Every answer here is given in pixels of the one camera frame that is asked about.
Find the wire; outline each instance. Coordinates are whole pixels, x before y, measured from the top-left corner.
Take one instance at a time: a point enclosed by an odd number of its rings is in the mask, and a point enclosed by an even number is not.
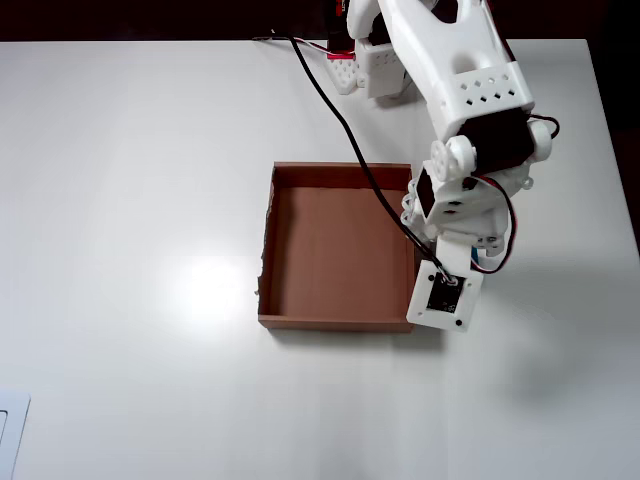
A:
[[[338,109],[333,105],[333,103],[331,103],[331,100],[329,100],[329,98],[324,93],[320,85],[318,85],[318,82],[316,81],[315,77],[311,73],[311,70],[309,70],[309,66],[307,65],[307,62],[302,56],[302,53],[300,52],[300,48],[298,48],[298,43],[296,42],[296,39],[291,36],[287,38],[291,42],[291,45],[293,46],[293,49],[295,50],[296,55],[298,56],[298,60],[300,60],[300,63],[302,64],[302,68],[304,68],[304,71],[307,74],[307,77],[309,77],[309,80],[315,87],[316,91],[318,92],[322,100],[324,100],[324,103],[327,105],[327,107],[329,107],[329,110],[333,112],[333,114],[336,116],[338,121],[344,127],[344,130],[347,133],[347,137],[349,137],[349,141],[351,142],[351,146],[353,147],[353,151],[355,152],[356,157],[358,157],[358,162],[360,162],[360,166],[362,167],[362,170],[365,176],[367,177],[369,184],[371,185],[371,189],[375,193],[376,197],[378,197],[378,200],[380,201],[384,209],[387,211],[387,213],[389,214],[391,219],[394,221],[394,223],[398,226],[398,228],[400,228],[400,230],[402,230],[402,232],[409,238],[409,240],[411,240],[415,244],[415,246],[426,257],[426,259],[432,261],[433,264],[436,266],[436,268],[440,270],[440,273],[442,273],[442,276],[444,277],[446,282],[457,283],[457,279],[455,279],[455,277],[452,277],[447,273],[444,266],[442,265],[442,262],[438,260],[438,258],[435,256],[433,251],[429,247],[427,247],[424,243],[422,243],[420,239],[411,231],[411,229],[409,229],[407,226],[405,226],[402,223],[402,221],[400,220],[400,217],[398,217],[398,214],[391,207],[391,205],[389,205],[389,202],[387,201],[384,194],[380,190],[380,187],[378,186],[378,182],[376,182],[376,179],[371,173],[371,170],[369,170],[369,166],[367,165],[367,162],[365,161],[364,156],[360,151],[358,142],[356,141],[356,138],[353,136],[353,132],[351,131],[349,124],[344,119],[344,117],[340,114]]]
[[[301,37],[293,37],[293,39],[298,43],[304,43],[308,47],[311,47],[314,50],[317,50],[318,52],[326,53],[327,55],[353,55],[355,53],[354,51],[347,52],[347,53],[333,52],[328,48],[323,47],[322,45],[319,45],[315,42],[311,42],[309,40],[305,40],[304,38],[301,38]],[[258,41],[258,42],[265,41],[265,40],[289,40],[289,37],[278,37],[278,36],[253,37],[251,40]]]
[[[556,128],[551,133],[551,138],[556,138],[560,133],[560,122],[557,119],[553,117],[546,117],[544,115],[537,115],[535,113],[530,114],[529,117],[537,118],[538,120],[546,120],[547,122],[553,123],[556,126]]]
[[[477,270],[478,272],[484,273],[486,275],[491,275],[493,273],[499,272],[502,269],[502,267],[506,265],[507,260],[509,260],[509,257],[511,256],[511,251],[513,250],[513,242],[515,241],[516,234],[518,233],[518,218],[516,217],[516,212],[513,208],[513,204],[511,203],[511,199],[509,198],[509,195],[507,194],[507,192],[505,192],[504,188],[502,188],[502,186],[498,182],[496,182],[493,178],[489,178],[489,177],[472,177],[472,178],[475,178],[476,180],[486,185],[489,185],[493,188],[498,189],[502,194],[502,196],[504,197],[505,201],[507,202],[507,207],[509,209],[509,216],[511,217],[511,236],[509,236],[509,241],[507,242],[507,252],[505,253],[504,258],[502,259],[498,267],[495,270],[487,270],[486,268],[482,268],[478,262],[471,259],[471,264],[474,270]]]

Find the white robotic arm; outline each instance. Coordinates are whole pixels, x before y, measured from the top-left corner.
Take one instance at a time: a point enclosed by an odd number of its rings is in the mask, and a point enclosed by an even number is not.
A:
[[[367,96],[398,93],[406,69],[438,138],[409,184],[402,221],[423,240],[437,240],[436,255],[455,278],[447,283],[423,261],[407,319],[464,331],[483,279],[481,268],[472,269],[472,247],[487,256],[505,247],[508,210],[492,183],[509,196],[531,188],[530,165],[548,158],[551,134],[530,121],[533,97],[486,2],[459,0],[450,24],[431,13],[435,3],[351,0],[347,27]],[[380,13],[391,43],[374,46],[367,37]]]

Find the white tabletop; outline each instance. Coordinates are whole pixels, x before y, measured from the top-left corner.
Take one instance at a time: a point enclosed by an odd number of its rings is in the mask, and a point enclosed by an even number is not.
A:
[[[355,161],[290,47],[0,44],[15,478],[640,476],[640,268],[589,51],[510,43],[561,134],[470,331],[406,336],[258,324],[273,162]],[[339,97],[306,55],[370,162],[426,158],[414,89]]]

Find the cardboard box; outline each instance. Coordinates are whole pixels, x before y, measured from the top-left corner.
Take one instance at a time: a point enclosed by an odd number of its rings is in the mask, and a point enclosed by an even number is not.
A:
[[[371,164],[389,203],[411,166]],[[267,328],[408,333],[413,244],[357,163],[277,163],[267,212],[258,319]]]

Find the black cable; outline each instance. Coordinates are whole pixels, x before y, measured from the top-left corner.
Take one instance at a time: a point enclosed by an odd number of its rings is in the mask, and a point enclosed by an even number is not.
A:
[[[557,119],[555,119],[553,117],[546,117],[544,115],[538,115],[536,113],[532,113],[531,115],[529,115],[529,117],[537,118],[538,120],[546,120],[547,122],[553,123],[556,126],[556,128],[551,133],[551,138],[556,138],[558,136],[558,134],[560,133],[560,122]]]
[[[290,35],[287,35],[287,38],[291,42],[291,45],[293,46],[293,49],[295,50],[296,55],[298,56],[298,60],[300,60],[300,63],[302,64],[302,68],[304,68],[304,71],[307,74],[307,77],[309,77],[309,80],[315,87],[320,97],[322,97],[322,100],[324,100],[324,103],[326,103],[327,107],[329,107],[329,109],[333,112],[333,114],[336,116],[336,118],[340,121],[340,123],[344,127],[345,132],[347,132],[347,137],[349,137],[351,146],[353,147],[356,157],[358,157],[358,162],[360,162],[360,166],[362,167],[362,170],[364,171],[364,174],[367,177],[369,184],[371,185],[371,189],[376,194],[376,197],[378,197],[378,200],[380,200],[380,203],[382,204],[384,209],[387,211],[387,213],[389,214],[391,219],[394,221],[394,223],[398,226],[398,228],[400,228],[400,230],[402,230],[402,232],[409,238],[409,240],[411,240],[415,244],[415,246],[418,248],[418,250],[420,250],[420,252],[425,256],[425,258],[427,260],[432,261],[433,264],[442,272],[445,278],[449,277],[449,274],[444,269],[442,262],[438,260],[438,258],[435,256],[433,251],[429,247],[427,247],[424,243],[422,243],[420,239],[406,225],[402,223],[402,221],[400,220],[400,217],[398,217],[395,210],[391,207],[391,205],[389,205],[389,202],[384,197],[382,191],[380,190],[380,187],[378,186],[378,182],[376,182],[376,179],[371,173],[371,170],[369,170],[369,166],[367,165],[367,162],[364,160],[362,152],[360,151],[360,147],[358,146],[358,142],[356,142],[356,139],[353,136],[353,132],[351,132],[351,128],[349,127],[349,124],[344,119],[344,117],[340,114],[340,112],[336,109],[333,103],[331,103],[331,101],[329,100],[327,95],[324,93],[320,85],[318,85],[318,82],[316,81],[315,77],[311,73],[311,70],[309,70],[309,66],[307,65],[307,62],[302,56],[302,53],[300,52],[300,49],[298,48],[298,44],[295,41],[295,39]]]

